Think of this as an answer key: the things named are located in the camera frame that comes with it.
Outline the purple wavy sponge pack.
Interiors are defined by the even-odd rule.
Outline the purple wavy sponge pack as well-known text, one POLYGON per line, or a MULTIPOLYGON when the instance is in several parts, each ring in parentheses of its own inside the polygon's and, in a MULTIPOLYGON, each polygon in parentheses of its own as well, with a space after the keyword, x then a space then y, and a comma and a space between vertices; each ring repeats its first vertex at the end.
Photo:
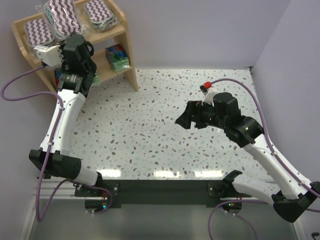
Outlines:
POLYGON ((88 26, 80 19, 81 12, 74 0, 39 0, 35 9, 48 23, 58 42, 65 41, 72 34, 88 34, 88 26))
POLYGON ((108 31, 119 23, 117 16, 104 0, 89 0, 83 8, 89 21, 98 32, 108 31))
POLYGON ((47 46, 55 40, 50 27, 42 18, 28 21, 24 25, 24 31, 26 33, 27 43, 32 48, 37 45, 47 46))

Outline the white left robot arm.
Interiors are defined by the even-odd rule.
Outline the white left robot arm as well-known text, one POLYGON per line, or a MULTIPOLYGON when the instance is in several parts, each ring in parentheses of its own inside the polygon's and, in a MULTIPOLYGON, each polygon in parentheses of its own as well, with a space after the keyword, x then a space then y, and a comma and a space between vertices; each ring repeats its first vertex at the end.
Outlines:
POLYGON ((73 33, 61 50, 56 107, 44 140, 39 149, 30 150, 29 159, 46 175, 95 186, 101 175, 70 155, 74 126, 96 76, 97 66, 91 59, 94 47, 82 35, 73 33))

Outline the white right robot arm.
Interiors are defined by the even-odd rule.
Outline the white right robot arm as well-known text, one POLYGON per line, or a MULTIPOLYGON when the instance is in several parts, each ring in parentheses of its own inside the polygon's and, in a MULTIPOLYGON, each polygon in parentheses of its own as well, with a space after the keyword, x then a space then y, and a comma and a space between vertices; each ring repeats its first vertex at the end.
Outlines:
POLYGON ((245 116, 239 109, 238 100, 228 92, 217 93, 211 100, 188 101, 186 108, 175 123, 188 130, 216 127, 226 137, 257 160, 275 181, 267 183, 233 170, 222 180, 223 192, 235 191, 257 198, 271 206, 287 222, 294 223, 316 200, 320 183, 303 177, 273 146, 268 146, 263 127, 252 117, 245 116))

